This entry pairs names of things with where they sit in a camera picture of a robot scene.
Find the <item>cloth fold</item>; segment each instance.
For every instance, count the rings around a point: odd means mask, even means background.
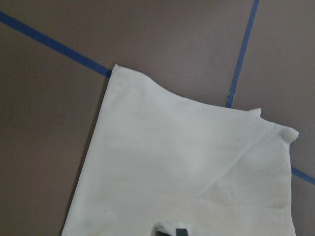
[[[116,65],[62,236],[294,236],[298,132]]]

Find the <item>white towel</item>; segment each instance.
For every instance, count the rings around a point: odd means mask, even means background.
[[[62,236],[294,236],[292,128],[115,66]]]

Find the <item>blue tape strip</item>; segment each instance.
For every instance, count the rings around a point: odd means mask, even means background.
[[[235,71],[234,71],[234,75],[233,75],[233,80],[232,80],[229,95],[228,95],[227,100],[226,100],[225,107],[231,108],[232,103],[233,103],[234,93],[236,90],[236,84],[238,81],[238,77],[240,76],[240,73],[241,73],[241,69],[242,69],[242,65],[243,65],[243,61],[244,61],[244,57],[245,57],[245,52],[246,52],[248,41],[249,41],[249,38],[251,35],[252,26],[254,24],[258,4],[259,4],[259,0],[254,0],[253,5],[252,5],[252,11],[250,14],[250,18],[249,18],[248,23],[247,23],[241,51],[240,51],[240,54],[239,54],[238,59],[237,59],[237,63],[236,63],[236,67],[235,67]]]
[[[303,172],[297,170],[297,169],[294,168],[294,167],[291,167],[291,171],[292,171],[292,174],[293,174],[293,175],[296,175],[296,176],[298,176],[298,177],[300,177],[300,178],[306,180],[307,182],[309,182],[309,183],[315,185],[315,178],[308,176],[307,174],[305,174],[305,173],[303,173]]]
[[[0,11],[0,22],[6,24],[7,26],[14,28],[15,30],[31,37],[32,39],[50,47],[51,49],[56,50],[57,52],[65,55],[72,60],[88,67],[89,69],[96,71],[97,73],[106,76],[109,78],[111,76],[111,71],[104,66],[98,64],[97,62],[77,53],[76,51],[68,48],[67,46],[51,39],[50,37],[45,36],[41,32],[38,32],[31,27],[19,22],[12,17],[4,14]]]

